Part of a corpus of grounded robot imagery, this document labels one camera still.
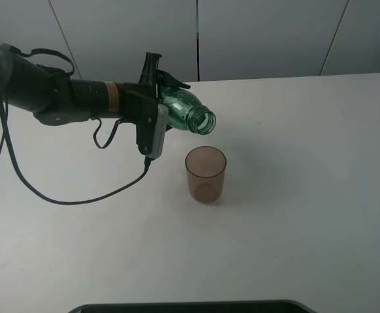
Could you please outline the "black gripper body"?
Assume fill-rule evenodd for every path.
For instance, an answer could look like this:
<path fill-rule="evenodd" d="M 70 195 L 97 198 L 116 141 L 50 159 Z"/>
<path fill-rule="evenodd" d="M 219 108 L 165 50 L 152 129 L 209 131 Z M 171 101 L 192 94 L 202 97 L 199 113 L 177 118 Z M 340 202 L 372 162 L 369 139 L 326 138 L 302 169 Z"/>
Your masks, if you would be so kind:
<path fill-rule="evenodd" d="M 139 82 L 123 84 L 123 117 L 136 126 L 136 144 L 143 155 L 151 153 L 157 107 L 161 103 L 161 86 L 157 83 L 160 58 L 162 55 L 148 52 Z"/>

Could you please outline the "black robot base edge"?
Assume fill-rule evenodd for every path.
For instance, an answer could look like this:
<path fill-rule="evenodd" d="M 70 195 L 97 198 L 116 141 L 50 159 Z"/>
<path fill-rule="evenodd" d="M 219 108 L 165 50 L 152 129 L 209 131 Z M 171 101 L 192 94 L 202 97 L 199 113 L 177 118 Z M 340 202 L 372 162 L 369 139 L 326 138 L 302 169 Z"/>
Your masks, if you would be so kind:
<path fill-rule="evenodd" d="M 70 312 L 314 312 L 291 300 L 214 301 L 190 303 L 88 304 Z"/>

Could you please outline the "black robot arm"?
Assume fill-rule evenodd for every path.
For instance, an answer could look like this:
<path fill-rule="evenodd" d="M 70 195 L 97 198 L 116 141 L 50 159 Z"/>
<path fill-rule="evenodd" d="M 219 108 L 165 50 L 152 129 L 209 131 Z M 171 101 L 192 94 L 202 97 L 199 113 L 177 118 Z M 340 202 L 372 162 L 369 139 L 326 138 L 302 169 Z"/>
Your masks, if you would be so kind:
<path fill-rule="evenodd" d="M 40 123 L 60 126 L 90 119 L 118 119 L 136 127 L 140 153 L 161 156 L 168 129 L 168 109 L 162 103 L 164 87 L 188 86 L 159 70 L 161 55 L 147 53 L 138 83 L 73 80 L 73 71 L 35 65 L 28 58 L 37 54 L 69 58 L 54 50 L 38 48 L 22 53 L 0 44 L 0 91 L 8 103 L 31 112 Z"/>

